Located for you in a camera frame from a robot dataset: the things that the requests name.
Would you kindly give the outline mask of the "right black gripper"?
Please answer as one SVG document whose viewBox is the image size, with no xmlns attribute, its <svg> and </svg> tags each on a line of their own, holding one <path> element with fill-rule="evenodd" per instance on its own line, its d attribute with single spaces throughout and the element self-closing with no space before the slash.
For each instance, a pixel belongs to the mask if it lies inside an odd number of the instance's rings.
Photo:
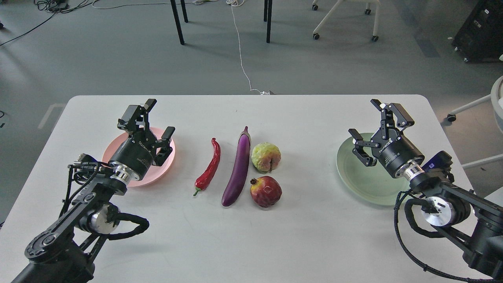
<svg viewBox="0 0 503 283">
<path fill-rule="evenodd" d="M 363 140 L 356 129 L 348 132 L 354 139 L 352 153 L 365 167 L 380 163 L 392 178 L 400 178 L 412 163 L 420 165 L 424 154 L 406 138 L 404 129 L 415 125 L 415 121 L 399 103 L 382 103 L 371 99 L 371 104 L 381 113 L 380 127 L 371 141 Z M 371 147 L 369 156 L 364 147 Z"/>
</svg>

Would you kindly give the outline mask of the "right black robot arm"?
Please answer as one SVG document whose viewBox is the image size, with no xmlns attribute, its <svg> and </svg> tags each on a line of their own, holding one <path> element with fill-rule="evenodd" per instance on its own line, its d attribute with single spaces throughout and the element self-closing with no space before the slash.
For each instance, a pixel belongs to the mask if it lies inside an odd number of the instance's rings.
<svg viewBox="0 0 503 283">
<path fill-rule="evenodd" d="M 404 178 L 409 190 L 397 194 L 394 226 L 406 255 L 424 272 L 466 283 L 501 283 L 503 268 L 502 207 L 454 184 L 452 157 L 440 151 L 428 162 L 421 151 L 404 135 L 414 125 L 413 118 L 399 103 L 371 104 L 380 112 L 379 129 L 364 140 L 356 129 L 352 153 L 370 167 L 380 163 L 392 178 Z M 489 279 L 454 276 L 435 269 L 413 256 L 404 245 L 398 226 L 398 213 L 404 210 L 410 227 L 431 239 L 444 238 L 463 251 L 467 265 Z"/>
</svg>

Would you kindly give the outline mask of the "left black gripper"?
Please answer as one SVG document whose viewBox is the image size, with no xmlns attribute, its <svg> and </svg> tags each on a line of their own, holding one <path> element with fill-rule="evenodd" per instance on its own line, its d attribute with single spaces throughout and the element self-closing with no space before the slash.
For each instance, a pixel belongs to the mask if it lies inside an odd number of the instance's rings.
<svg viewBox="0 0 503 283">
<path fill-rule="evenodd" d="M 129 105 L 118 119 L 117 128 L 124 130 L 128 138 L 108 162 L 113 170 L 111 178 L 140 181 L 152 165 L 161 167 L 173 152 L 175 127 L 154 128 L 154 134 L 149 129 L 149 113 L 156 103 L 156 99 L 147 99 L 143 105 Z"/>
</svg>

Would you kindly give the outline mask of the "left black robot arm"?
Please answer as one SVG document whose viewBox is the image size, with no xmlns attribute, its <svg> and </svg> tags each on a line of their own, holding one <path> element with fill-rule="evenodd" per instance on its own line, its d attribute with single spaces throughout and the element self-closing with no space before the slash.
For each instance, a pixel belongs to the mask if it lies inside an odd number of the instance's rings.
<svg viewBox="0 0 503 283">
<path fill-rule="evenodd" d="M 15 283 L 87 283 L 94 277 L 94 261 L 106 241 L 127 239 L 149 228 L 144 217 L 120 212 L 111 203 L 123 196 L 131 181 L 141 181 L 152 166 L 160 167 L 171 155 L 174 127 L 160 138 L 149 127 L 156 99 L 130 105 L 117 127 L 127 138 L 109 161 L 88 154 L 69 165 L 68 191 L 59 218 L 26 247 L 29 264 Z"/>
</svg>

